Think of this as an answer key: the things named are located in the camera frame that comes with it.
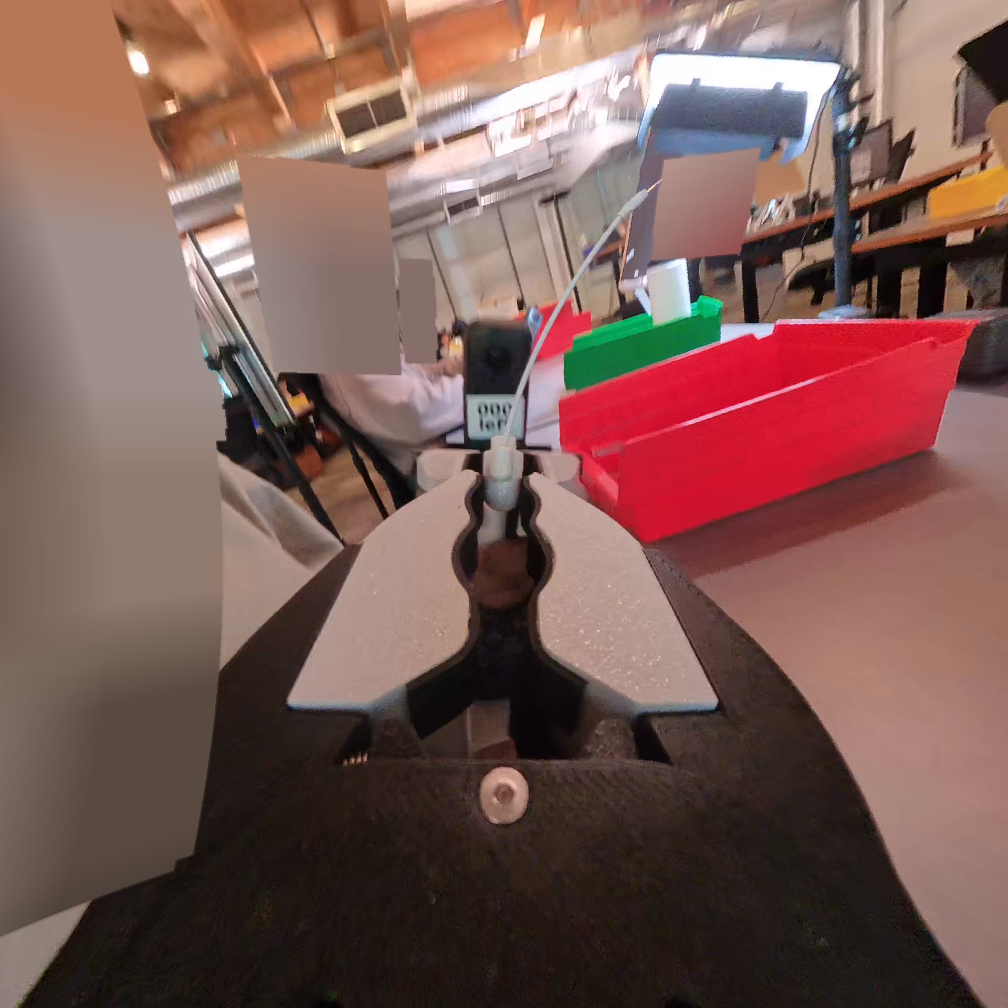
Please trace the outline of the person's left hand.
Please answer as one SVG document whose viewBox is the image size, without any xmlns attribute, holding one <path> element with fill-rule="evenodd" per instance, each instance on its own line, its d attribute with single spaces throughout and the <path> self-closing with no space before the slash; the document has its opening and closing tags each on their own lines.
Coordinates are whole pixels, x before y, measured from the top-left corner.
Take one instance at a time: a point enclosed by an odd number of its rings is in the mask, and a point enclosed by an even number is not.
<svg viewBox="0 0 1008 1008">
<path fill-rule="evenodd" d="M 526 539 L 505 538 L 480 545 L 472 583 L 472 596 L 484 610 L 508 611 L 527 605 L 536 582 L 528 571 Z"/>
</svg>

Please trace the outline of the black square panel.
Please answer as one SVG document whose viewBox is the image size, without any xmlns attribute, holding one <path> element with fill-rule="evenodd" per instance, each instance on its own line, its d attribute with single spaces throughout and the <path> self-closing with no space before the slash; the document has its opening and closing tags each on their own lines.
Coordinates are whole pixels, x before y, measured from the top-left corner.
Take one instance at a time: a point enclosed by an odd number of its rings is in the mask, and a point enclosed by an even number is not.
<svg viewBox="0 0 1008 1008">
<path fill-rule="evenodd" d="M 953 145 L 963 148 L 987 140 L 986 122 L 1007 100 L 1007 22 L 961 46 L 962 62 L 954 85 Z"/>
</svg>

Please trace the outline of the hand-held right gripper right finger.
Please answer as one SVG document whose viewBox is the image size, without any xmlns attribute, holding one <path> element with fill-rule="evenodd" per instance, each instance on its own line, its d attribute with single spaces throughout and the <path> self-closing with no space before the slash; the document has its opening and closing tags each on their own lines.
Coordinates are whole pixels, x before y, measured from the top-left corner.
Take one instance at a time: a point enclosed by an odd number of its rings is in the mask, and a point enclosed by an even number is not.
<svg viewBox="0 0 1008 1008">
<path fill-rule="evenodd" d="M 544 657 L 613 712 L 712 712 L 718 698 L 641 543 L 535 474 L 530 531 L 545 571 L 532 627 Z"/>
</svg>

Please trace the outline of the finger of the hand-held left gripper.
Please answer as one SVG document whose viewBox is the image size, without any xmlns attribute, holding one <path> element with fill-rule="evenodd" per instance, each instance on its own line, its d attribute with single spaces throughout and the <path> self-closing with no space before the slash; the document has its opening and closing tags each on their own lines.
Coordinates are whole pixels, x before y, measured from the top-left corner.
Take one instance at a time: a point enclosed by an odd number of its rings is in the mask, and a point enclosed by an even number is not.
<svg viewBox="0 0 1008 1008">
<path fill-rule="evenodd" d="M 476 450 L 424 450 L 416 459 L 417 493 L 425 494 L 462 472 L 478 472 Z"/>
<path fill-rule="evenodd" d="M 584 484 L 581 481 L 582 460 L 579 456 L 564 451 L 531 451 L 529 458 L 534 461 L 537 474 L 574 495 L 584 494 Z"/>
</svg>

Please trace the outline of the desk monitor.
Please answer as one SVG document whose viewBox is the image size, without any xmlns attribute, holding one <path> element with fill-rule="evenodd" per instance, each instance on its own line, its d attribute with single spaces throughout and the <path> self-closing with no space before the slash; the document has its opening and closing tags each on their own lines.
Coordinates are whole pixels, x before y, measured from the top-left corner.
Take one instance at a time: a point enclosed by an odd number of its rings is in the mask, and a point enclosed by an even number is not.
<svg viewBox="0 0 1008 1008">
<path fill-rule="evenodd" d="M 852 188 L 899 183 L 906 163 L 914 153 L 915 133 L 915 129 L 910 129 L 895 138 L 892 119 L 867 129 L 850 157 Z"/>
</svg>

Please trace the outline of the white bottle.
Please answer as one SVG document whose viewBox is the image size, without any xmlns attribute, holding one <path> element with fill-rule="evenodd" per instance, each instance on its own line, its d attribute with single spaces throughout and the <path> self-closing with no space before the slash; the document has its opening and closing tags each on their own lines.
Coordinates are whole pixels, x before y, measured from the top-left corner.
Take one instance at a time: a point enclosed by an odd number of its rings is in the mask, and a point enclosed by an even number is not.
<svg viewBox="0 0 1008 1008">
<path fill-rule="evenodd" d="M 687 259 L 670 259 L 650 265 L 646 287 L 649 298 L 648 313 L 655 327 L 666 326 L 691 316 L 692 301 Z"/>
</svg>

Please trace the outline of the green plastic bin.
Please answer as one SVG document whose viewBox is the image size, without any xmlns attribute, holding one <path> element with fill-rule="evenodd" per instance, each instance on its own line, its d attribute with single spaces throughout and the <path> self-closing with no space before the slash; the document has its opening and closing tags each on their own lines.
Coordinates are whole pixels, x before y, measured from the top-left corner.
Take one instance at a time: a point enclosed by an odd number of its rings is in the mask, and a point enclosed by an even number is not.
<svg viewBox="0 0 1008 1008">
<path fill-rule="evenodd" d="M 723 302 L 699 296 L 689 316 L 656 324 L 642 313 L 578 335 L 563 356 L 563 383 L 578 392 L 613 378 L 716 344 L 721 339 Z"/>
</svg>

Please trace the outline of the dark standing panel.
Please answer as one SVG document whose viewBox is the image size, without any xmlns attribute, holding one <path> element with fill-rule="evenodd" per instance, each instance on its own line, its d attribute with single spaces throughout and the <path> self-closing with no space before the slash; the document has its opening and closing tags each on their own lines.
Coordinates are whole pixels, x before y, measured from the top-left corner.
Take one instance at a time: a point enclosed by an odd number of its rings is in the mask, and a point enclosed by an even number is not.
<svg viewBox="0 0 1008 1008">
<path fill-rule="evenodd" d="M 646 284 L 652 259 L 657 186 L 662 181 L 664 157 L 646 150 L 641 161 L 635 194 L 653 190 L 628 217 L 618 289 L 631 296 Z"/>
</svg>

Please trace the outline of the ceiling air vent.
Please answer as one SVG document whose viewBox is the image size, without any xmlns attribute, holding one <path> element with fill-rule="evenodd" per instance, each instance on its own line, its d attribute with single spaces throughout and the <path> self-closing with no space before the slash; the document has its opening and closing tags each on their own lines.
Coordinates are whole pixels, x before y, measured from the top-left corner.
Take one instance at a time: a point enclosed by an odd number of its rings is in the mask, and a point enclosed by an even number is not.
<svg viewBox="0 0 1008 1008">
<path fill-rule="evenodd" d="M 414 106 L 410 84 L 402 76 L 335 94 L 324 104 L 345 155 L 410 133 L 417 124 Z"/>
</svg>

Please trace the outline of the small red plastic bin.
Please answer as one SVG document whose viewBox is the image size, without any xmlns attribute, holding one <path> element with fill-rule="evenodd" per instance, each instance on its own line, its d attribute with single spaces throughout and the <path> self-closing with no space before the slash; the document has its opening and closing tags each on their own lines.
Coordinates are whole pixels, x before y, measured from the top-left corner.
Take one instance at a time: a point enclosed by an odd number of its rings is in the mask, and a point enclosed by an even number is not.
<svg viewBox="0 0 1008 1008">
<path fill-rule="evenodd" d="M 539 351 L 538 360 L 545 361 L 562 357 L 573 347 L 574 340 L 588 333 L 593 327 L 593 317 L 588 310 L 576 311 L 568 302 L 553 324 L 547 339 Z"/>
</svg>

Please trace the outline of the yellow plastic bin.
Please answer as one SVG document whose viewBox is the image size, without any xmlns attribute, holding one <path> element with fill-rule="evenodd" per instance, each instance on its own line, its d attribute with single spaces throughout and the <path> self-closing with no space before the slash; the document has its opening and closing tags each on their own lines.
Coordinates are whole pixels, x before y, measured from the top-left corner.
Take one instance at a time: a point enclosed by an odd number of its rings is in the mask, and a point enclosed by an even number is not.
<svg viewBox="0 0 1008 1008">
<path fill-rule="evenodd" d="M 927 214 L 936 219 L 976 217 L 994 211 L 1007 198 L 1007 166 L 998 165 L 951 179 L 927 195 Z"/>
</svg>

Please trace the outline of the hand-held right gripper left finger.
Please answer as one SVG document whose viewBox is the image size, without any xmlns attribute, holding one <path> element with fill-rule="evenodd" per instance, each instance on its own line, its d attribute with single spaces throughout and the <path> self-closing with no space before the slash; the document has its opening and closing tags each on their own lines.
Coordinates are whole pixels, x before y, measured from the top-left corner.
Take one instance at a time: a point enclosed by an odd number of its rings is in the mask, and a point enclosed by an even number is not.
<svg viewBox="0 0 1008 1008">
<path fill-rule="evenodd" d="M 455 550 L 476 488 L 477 474 L 461 471 L 364 540 L 287 696 L 291 710 L 401 712 L 411 683 L 463 652 L 471 610 Z"/>
</svg>

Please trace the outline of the large red plastic bin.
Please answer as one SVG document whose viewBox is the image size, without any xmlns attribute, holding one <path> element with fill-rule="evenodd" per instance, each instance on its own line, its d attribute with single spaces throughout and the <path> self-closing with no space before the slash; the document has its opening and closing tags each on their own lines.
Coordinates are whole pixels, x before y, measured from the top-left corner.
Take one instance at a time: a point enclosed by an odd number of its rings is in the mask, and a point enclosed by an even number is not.
<svg viewBox="0 0 1008 1008">
<path fill-rule="evenodd" d="M 966 318 L 780 321 L 560 401 L 591 499 L 643 543 L 937 442 Z"/>
</svg>

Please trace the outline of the studio light panel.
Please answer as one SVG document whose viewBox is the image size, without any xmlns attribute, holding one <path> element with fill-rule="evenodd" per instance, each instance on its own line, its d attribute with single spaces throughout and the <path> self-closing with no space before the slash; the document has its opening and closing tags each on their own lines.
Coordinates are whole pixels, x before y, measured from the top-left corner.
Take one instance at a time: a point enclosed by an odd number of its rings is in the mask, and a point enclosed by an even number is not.
<svg viewBox="0 0 1008 1008">
<path fill-rule="evenodd" d="M 656 158 L 756 149 L 787 164 L 810 143 L 842 68 L 821 54 L 660 50 L 641 86 L 637 146 Z"/>
</svg>

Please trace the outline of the metal easel frame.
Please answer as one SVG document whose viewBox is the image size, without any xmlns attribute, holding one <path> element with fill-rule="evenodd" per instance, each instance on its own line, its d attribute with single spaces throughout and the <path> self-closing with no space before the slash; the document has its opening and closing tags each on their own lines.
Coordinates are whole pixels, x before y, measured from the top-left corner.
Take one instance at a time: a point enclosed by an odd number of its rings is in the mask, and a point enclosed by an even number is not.
<svg viewBox="0 0 1008 1008">
<path fill-rule="evenodd" d="M 286 482 L 297 490 L 321 526 L 343 545 L 343 537 L 293 452 L 293 437 L 299 434 L 295 413 L 199 242 L 193 231 L 183 232 L 183 258 L 208 369 L 222 377 L 232 396 L 244 403 L 253 432 L 265 437 Z"/>
</svg>

